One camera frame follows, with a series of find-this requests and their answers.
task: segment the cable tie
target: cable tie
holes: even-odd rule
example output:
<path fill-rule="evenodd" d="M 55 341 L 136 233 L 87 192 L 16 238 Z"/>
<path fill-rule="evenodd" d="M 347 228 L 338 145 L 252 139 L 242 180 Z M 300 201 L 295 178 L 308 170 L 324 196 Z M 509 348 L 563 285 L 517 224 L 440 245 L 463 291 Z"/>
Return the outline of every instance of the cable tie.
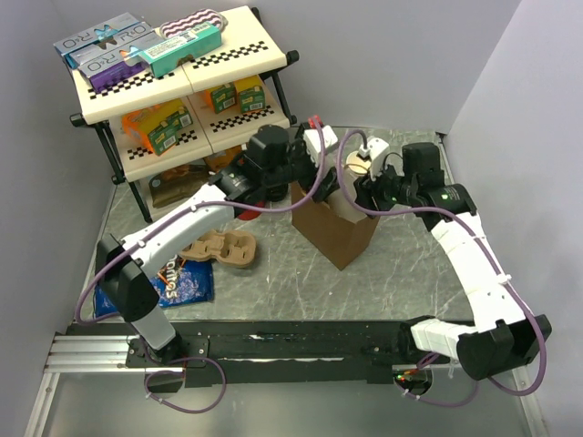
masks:
<path fill-rule="evenodd" d="M 496 281 L 500 285 L 506 285 L 508 282 L 510 282 L 511 279 L 512 277 L 510 275 L 506 275 L 504 273 L 500 273 L 496 276 Z"/>

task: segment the white shelf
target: white shelf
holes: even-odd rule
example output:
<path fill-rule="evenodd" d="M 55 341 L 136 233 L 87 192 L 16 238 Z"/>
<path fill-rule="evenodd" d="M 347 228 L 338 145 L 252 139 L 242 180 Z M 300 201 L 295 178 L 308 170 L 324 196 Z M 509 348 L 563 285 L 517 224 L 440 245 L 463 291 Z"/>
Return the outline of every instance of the white shelf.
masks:
<path fill-rule="evenodd" d="M 283 114 L 269 89 L 266 86 L 263 89 L 266 108 L 250 114 L 241 114 L 238 106 L 215 114 L 199 94 L 189 96 L 213 152 L 246 143 L 263 125 L 290 127 L 290 120 Z"/>
<path fill-rule="evenodd" d="M 182 66 L 193 93 L 287 65 L 285 54 L 248 6 L 221 13 L 229 20 L 222 45 Z"/>
<path fill-rule="evenodd" d="M 182 101 L 189 109 L 193 124 L 179 130 L 179 143 L 159 157 L 126 135 L 121 129 L 119 117 L 110 120 L 121 165 L 128 182 L 161 173 L 213 153 L 197 120 L 196 111 L 193 110 L 187 98 L 183 97 Z"/>
<path fill-rule="evenodd" d="M 97 123 L 287 65 L 285 54 L 247 6 L 223 14 L 229 24 L 222 33 L 222 45 L 158 79 L 145 70 L 96 93 L 89 81 L 73 70 L 85 121 Z"/>
<path fill-rule="evenodd" d="M 192 92 L 182 67 L 158 79 L 144 70 L 101 93 L 96 93 L 78 70 L 73 70 L 73 80 L 83 118 L 89 125 Z"/>

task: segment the blue snack bag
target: blue snack bag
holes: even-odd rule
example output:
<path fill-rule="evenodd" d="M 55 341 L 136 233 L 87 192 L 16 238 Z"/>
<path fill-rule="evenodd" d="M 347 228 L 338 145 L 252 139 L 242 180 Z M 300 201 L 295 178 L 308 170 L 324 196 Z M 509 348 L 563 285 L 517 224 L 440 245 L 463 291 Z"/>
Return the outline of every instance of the blue snack bag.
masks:
<path fill-rule="evenodd" d="M 149 280 L 158 292 L 159 306 L 178 307 L 214 299 L 214 282 L 210 261 L 186 261 L 176 255 L 158 275 Z M 97 285 L 93 294 L 95 317 L 116 312 L 116 307 Z"/>

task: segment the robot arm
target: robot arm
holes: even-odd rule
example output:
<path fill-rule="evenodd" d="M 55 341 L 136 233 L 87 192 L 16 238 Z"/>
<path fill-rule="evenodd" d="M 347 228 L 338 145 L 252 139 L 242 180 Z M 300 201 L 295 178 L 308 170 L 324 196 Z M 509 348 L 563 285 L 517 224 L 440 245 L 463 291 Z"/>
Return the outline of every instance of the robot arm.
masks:
<path fill-rule="evenodd" d="M 323 132 L 324 147 L 329 151 L 338 138 L 330 127 L 325 127 Z M 106 273 L 99 285 L 124 321 L 144 338 L 161 362 L 182 356 L 182 341 L 159 307 L 159 295 L 149 278 L 205 232 L 219 228 L 243 212 L 233 206 L 198 208 L 198 205 L 224 200 L 257 205 L 270 200 L 272 193 L 281 193 L 281 187 L 287 188 L 294 180 L 308 189 L 316 178 L 321 153 L 318 134 L 307 124 L 301 126 L 293 140 L 281 127 L 264 126 L 250 138 L 247 150 L 167 216 L 120 242 L 111 235 L 98 242 L 96 271 L 124 250 L 138 246 Z M 321 193 L 320 197 L 324 198 L 325 194 Z"/>
<path fill-rule="evenodd" d="M 472 308 L 475 326 L 430 316 L 409 320 L 402 325 L 401 352 L 409 359 L 420 358 L 420 351 L 445 355 L 460 361 L 475 380 L 530 363 L 538 354 L 535 333 L 504 287 L 510 278 L 496 275 L 474 241 L 480 239 L 492 253 L 476 205 L 466 189 L 459 184 L 445 184 L 437 146 L 405 146 L 403 176 L 386 165 L 388 153 L 389 145 L 378 138 L 367 141 L 367 146 L 359 150 L 360 158 L 370 163 L 368 174 L 354 182 L 359 205 L 376 210 L 389 210 L 397 203 L 443 208 L 456 214 L 476 234 L 470 237 L 458 223 L 438 213 L 416 214 L 451 261 Z M 551 332 L 547 317 L 537 316 L 536 321 L 546 339 Z"/>

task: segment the white bracket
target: white bracket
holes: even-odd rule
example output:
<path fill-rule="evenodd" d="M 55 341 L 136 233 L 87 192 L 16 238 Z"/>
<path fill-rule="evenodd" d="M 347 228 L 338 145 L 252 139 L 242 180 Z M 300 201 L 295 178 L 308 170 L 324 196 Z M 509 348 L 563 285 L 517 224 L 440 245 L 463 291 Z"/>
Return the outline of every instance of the white bracket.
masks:
<path fill-rule="evenodd" d="M 375 180 L 384 170 L 384 160 L 390 152 L 389 143 L 377 137 L 369 137 L 366 144 L 362 144 L 358 149 L 358 156 L 371 161 L 369 174 Z"/>
<path fill-rule="evenodd" d="M 331 126 L 324 126 L 322 129 L 324 134 L 324 145 L 326 148 L 326 155 L 332 153 L 338 147 L 338 137 L 334 134 Z M 307 129 L 303 132 L 303 140 L 306 143 L 308 153 L 312 158 L 316 167 L 320 166 L 320 154 L 322 153 L 322 145 L 320 144 L 320 136 L 316 129 Z"/>

